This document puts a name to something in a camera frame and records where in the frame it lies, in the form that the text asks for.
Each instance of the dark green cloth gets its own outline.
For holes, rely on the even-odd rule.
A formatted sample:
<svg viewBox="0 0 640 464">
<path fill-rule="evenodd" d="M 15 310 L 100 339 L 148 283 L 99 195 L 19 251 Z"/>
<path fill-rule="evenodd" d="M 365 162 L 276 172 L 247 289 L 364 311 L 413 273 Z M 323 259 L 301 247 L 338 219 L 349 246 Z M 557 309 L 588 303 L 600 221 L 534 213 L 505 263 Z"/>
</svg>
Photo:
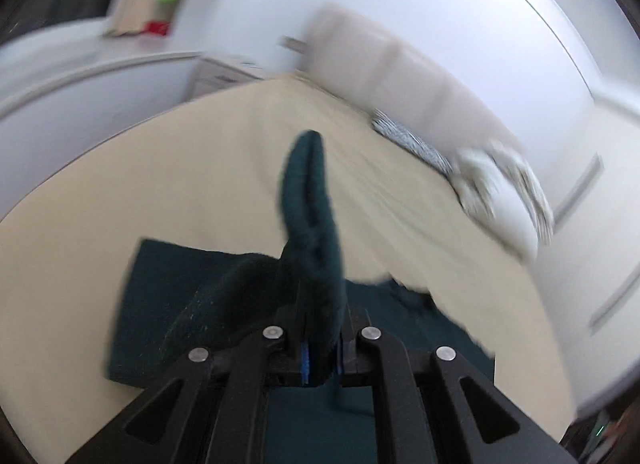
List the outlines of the dark green cloth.
<svg viewBox="0 0 640 464">
<path fill-rule="evenodd" d="M 428 293 L 392 279 L 369 285 L 343 278 L 318 133 L 296 141 L 280 207 L 288 242 L 279 259 L 142 241 L 116 322 L 111 380 L 147 386 L 180 354 L 194 346 L 235 346 L 296 299 L 304 303 L 310 384 L 324 383 L 331 373 L 347 299 L 407 348 L 452 346 L 493 379 L 493 361 Z M 370 389 L 342 389 L 331 378 L 316 388 L 274 390 L 265 451 L 266 464 L 375 462 Z"/>
</svg>

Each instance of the mattress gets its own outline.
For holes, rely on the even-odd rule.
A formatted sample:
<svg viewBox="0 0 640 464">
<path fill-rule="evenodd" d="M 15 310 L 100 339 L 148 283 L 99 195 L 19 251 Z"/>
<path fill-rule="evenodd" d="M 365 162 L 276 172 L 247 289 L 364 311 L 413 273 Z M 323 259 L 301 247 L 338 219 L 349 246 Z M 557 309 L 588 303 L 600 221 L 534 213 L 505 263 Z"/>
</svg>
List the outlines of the mattress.
<svg viewBox="0 0 640 464">
<path fill-rule="evenodd" d="M 559 439 L 574 405 L 540 298 L 447 181 L 366 115 L 294 76 L 184 104 L 90 151 L 0 223 L 0 404 L 40 464 L 64 462 L 137 393 L 104 377 L 141 237 L 279 256 L 280 171 L 324 137 L 346 277 L 391 274 L 495 354 L 495 384 Z"/>
</svg>

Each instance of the striped cushion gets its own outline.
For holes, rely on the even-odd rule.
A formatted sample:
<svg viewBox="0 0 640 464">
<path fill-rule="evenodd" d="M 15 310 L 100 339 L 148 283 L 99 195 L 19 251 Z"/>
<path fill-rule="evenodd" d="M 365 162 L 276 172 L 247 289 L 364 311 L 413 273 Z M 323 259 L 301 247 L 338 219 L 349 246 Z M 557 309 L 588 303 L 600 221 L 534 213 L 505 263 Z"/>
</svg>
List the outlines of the striped cushion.
<svg viewBox="0 0 640 464">
<path fill-rule="evenodd" d="M 416 136 L 411 130 L 396 123 L 382 110 L 375 109 L 371 118 L 371 126 L 378 134 L 385 136 L 399 147 L 420 157 L 422 161 L 447 177 L 451 173 L 451 165 L 447 158 L 440 154 L 435 147 L 428 144 L 421 137 Z"/>
</svg>

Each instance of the headboard panel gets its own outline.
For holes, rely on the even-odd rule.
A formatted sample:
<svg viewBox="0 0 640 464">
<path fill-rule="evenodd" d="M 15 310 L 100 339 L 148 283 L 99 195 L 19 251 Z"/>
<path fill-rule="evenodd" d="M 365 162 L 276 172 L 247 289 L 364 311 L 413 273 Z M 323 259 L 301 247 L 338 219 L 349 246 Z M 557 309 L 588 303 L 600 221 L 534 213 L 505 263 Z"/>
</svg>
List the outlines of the headboard panel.
<svg viewBox="0 0 640 464">
<path fill-rule="evenodd" d="M 372 111 L 379 108 L 451 156 L 516 137 L 462 83 L 433 60 L 347 9 L 326 7 L 309 29 L 303 69 L 322 88 Z"/>
</svg>

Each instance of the silver screw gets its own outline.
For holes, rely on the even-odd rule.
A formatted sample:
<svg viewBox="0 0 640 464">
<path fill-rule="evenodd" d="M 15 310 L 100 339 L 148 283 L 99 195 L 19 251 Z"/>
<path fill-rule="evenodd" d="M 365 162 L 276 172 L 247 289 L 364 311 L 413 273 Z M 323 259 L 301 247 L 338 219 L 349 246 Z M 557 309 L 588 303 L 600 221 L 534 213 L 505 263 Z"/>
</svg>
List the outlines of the silver screw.
<svg viewBox="0 0 640 464">
<path fill-rule="evenodd" d="M 194 363 L 202 363 L 203 361 L 206 361 L 208 357 L 209 351 L 203 347 L 191 349 L 189 352 L 189 359 Z"/>
<path fill-rule="evenodd" d="M 378 327 L 365 327 L 362 329 L 362 337 L 370 340 L 378 339 L 382 336 L 382 332 Z"/>
<path fill-rule="evenodd" d="M 284 334 L 282 327 L 271 325 L 262 331 L 262 335 L 267 339 L 280 339 Z"/>
<path fill-rule="evenodd" d="M 443 361 L 453 361 L 456 357 L 456 351 L 451 347 L 442 346 L 436 349 L 436 356 Z"/>
</svg>

